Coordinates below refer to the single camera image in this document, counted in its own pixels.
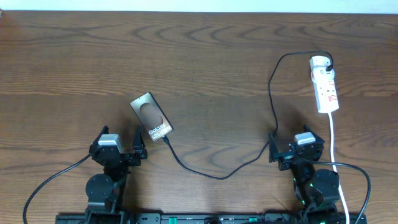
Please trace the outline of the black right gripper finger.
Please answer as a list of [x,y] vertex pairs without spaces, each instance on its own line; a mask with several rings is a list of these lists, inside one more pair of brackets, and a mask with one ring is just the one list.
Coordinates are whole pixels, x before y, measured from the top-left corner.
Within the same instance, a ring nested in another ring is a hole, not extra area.
[[307,138],[304,142],[304,145],[324,145],[325,140],[322,139],[319,135],[317,135],[310,127],[309,125],[305,124],[303,126],[303,130],[305,131]]
[[269,133],[269,162],[276,162],[279,159],[279,150],[274,141],[274,135]]

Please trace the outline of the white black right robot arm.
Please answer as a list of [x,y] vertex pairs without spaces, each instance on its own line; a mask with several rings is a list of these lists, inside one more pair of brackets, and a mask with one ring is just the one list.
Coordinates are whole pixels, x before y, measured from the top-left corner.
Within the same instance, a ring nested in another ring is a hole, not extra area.
[[270,134],[269,162],[277,162],[281,171],[292,172],[296,196],[303,203],[297,220],[309,222],[316,214],[336,211],[335,203],[340,199],[339,175],[332,170],[314,168],[322,156],[325,141],[308,125],[303,130],[284,152],[278,150],[274,135]]

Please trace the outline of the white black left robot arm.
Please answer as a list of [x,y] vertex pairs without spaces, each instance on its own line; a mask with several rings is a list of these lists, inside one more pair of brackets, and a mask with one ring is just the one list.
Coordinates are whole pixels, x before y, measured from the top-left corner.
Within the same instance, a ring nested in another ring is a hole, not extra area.
[[129,168],[140,166],[147,159],[147,149],[142,139],[141,128],[137,127],[131,153],[122,153],[123,147],[118,134],[110,134],[104,126],[89,148],[89,155],[103,166],[103,173],[92,176],[86,183],[88,206],[85,210],[85,224],[135,223],[135,216],[123,207],[124,190]]

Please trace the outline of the white USB charger adapter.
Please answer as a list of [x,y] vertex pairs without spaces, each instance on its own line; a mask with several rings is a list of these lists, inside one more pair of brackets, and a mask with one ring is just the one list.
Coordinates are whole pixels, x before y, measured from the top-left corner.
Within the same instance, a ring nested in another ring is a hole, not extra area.
[[311,79],[314,83],[333,80],[335,77],[334,70],[327,71],[326,67],[313,67],[311,71]]

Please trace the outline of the white power strip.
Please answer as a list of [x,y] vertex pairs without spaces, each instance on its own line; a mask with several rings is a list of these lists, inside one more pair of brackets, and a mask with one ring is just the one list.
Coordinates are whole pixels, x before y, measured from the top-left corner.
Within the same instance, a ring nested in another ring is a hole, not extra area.
[[[327,71],[333,70],[328,68],[329,65],[331,65],[331,60],[328,57],[317,55],[310,59],[311,71],[313,67],[326,67]],[[313,86],[319,113],[328,114],[339,109],[334,79],[320,83],[313,82]]]

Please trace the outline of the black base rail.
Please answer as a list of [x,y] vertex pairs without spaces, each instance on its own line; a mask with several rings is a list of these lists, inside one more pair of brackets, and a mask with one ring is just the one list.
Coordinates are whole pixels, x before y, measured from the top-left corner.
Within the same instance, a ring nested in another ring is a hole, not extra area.
[[238,223],[303,223],[298,217],[288,213],[263,213],[261,215],[205,214],[205,215],[161,215],[159,213],[140,213],[127,218],[86,215],[57,215],[55,223],[130,223],[130,224],[238,224]]

